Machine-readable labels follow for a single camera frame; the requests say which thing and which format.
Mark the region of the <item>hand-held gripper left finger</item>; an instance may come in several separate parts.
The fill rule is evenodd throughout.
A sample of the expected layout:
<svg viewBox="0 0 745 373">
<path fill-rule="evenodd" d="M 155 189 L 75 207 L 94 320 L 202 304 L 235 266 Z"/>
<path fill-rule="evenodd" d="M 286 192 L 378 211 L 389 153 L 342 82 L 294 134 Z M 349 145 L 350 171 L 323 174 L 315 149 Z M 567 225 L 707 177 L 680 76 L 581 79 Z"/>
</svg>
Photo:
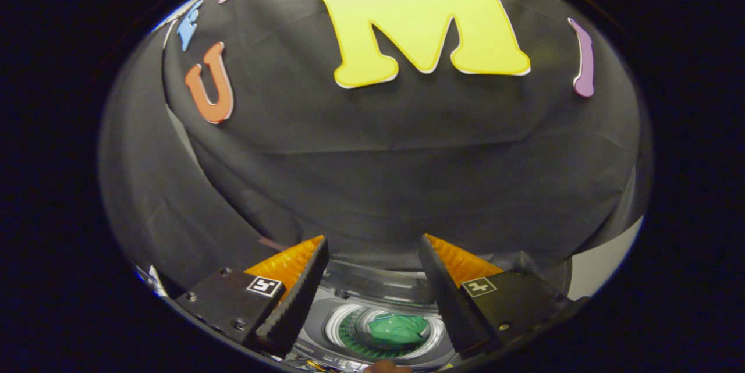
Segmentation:
<svg viewBox="0 0 745 373">
<path fill-rule="evenodd" d="M 228 341 L 283 358 L 305 325 L 329 256 L 320 235 L 242 271 L 222 267 L 176 304 Z"/>
</svg>

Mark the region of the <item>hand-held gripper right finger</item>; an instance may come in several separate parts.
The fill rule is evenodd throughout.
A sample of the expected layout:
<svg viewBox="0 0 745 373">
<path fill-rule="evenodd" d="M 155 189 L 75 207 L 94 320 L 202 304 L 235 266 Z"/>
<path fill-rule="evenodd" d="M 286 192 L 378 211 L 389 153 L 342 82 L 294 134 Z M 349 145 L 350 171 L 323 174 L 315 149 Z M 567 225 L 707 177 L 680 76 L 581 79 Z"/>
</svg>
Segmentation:
<svg viewBox="0 0 745 373">
<path fill-rule="evenodd" d="M 426 233 L 418 258 L 450 342 L 463 359 L 501 355 L 574 317 L 587 297 L 571 299 L 522 270 L 506 271 Z"/>
</svg>

